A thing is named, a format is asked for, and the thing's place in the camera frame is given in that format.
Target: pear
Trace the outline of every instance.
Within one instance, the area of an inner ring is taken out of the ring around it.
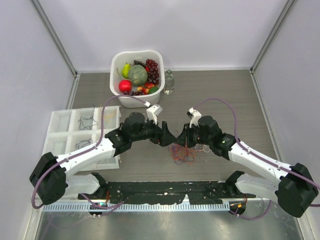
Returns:
[[[128,79],[129,78],[128,73],[130,69],[131,69],[130,64],[126,63],[121,71],[122,77],[124,77],[125,79]]]

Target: plastic basket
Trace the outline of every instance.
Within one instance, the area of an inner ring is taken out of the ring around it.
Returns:
[[[143,99],[151,104],[157,104],[160,99],[160,93],[165,86],[165,69],[164,61],[159,52],[154,50],[143,51],[123,51],[115,55],[112,59],[111,72],[110,72],[110,90],[114,95],[121,95],[119,91],[119,83],[124,78],[121,76],[121,71],[126,63],[133,64],[134,60],[146,62],[147,59],[155,60],[158,63],[159,69],[159,89],[158,91],[141,96],[135,96],[139,99]],[[130,97],[119,97],[120,103],[126,108],[143,108],[144,104],[140,101],[132,99]]]

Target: glass bottle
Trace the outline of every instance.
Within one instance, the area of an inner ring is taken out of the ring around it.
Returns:
[[[174,75],[172,74],[172,71],[170,69],[168,69],[166,72],[165,72],[165,82],[164,82],[164,88],[163,88],[163,92],[165,94],[172,94],[172,92],[174,91],[175,89],[175,77]]]

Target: gray wall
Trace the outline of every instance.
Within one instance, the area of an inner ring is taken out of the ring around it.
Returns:
[[[1,2],[0,42],[0,235],[21,240],[31,212],[29,176],[72,75],[28,0]]]
[[[319,13],[319,0],[298,0],[256,72],[283,160],[306,165],[318,184]],[[309,211],[315,218],[315,227],[319,227],[320,209]]]
[[[170,69],[249,69],[286,1],[39,0],[79,71],[146,49]]]

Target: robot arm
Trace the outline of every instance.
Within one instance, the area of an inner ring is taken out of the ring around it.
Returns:
[[[178,144],[188,148],[196,144],[208,145],[217,156],[246,166],[264,177],[253,177],[240,171],[234,172],[227,182],[234,184],[239,192],[278,202],[287,213],[297,218],[303,215],[318,195],[315,186],[283,170],[283,168],[291,170],[312,180],[304,165],[297,163],[291,166],[250,148],[243,141],[237,142],[233,135],[223,133],[217,121],[211,116],[202,116],[193,108],[187,114],[191,121],[190,124],[184,125],[181,135],[177,138]]]
[[[226,183],[236,192],[277,201],[294,217],[301,217],[318,195],[318,190],[310,183],[283,170],[291,170],[312,180],[308,169],[302,164],[291,166],[259,153],[244,142],[237,141],[233,135],[223,133],[217,121],[211,116],[202,116],[193,108],[187,113],[191,118],[190,123],[186,123],[180,136],[175,138],[169,132],[165,121],[162,122],[161,128],[158,126],[157,115],[161,110],[159,105],[149,107],[146,110],[147,121],[143,114],[131,113],[119,128],[103,136],[101,141],[98,141],[99,144],[94,143],[58,156],[53,156],[51,152],[44,154],[29,178],[34,187],[38,185],[38,188],[35,188],[42,203],[49,205],[63,195],[79,193],[101,199],[108,188],[103,177],[98,173],[85,176],[75,174],[86,166],[129,150],[133,142],[146,139],[161,147],[173,143],[188,148],[196,144],[208,145],[215,155],[244,165],[264,177],[234,172]],[[262,161],[261,157],[273,165]],[[44,177],[44,173],[50,168],[53,169]]]
[[[169,132],[167,123],[163,121],[162,128],[157,125],[157,115],[161,111],[162,108],[159,105],[149,107],[146,110],[147,121],[143,114],[131,113],[119,128],[107,133],[99,144],[93,143],[58,156],[53,156],[51,152],[44,154],[29,178],[33,187],[36,187],[39,179],[50,167],[60,164],[45,176],[37,188],[37,194],[42,203],[49,205],[62,196],[79,193],[101,198],[107,189],[107,183],[103,177],[98,173],[75,174],[87,166],[129,150],[132,142],[149,139],[162,147],[174,143],[176,138]]]

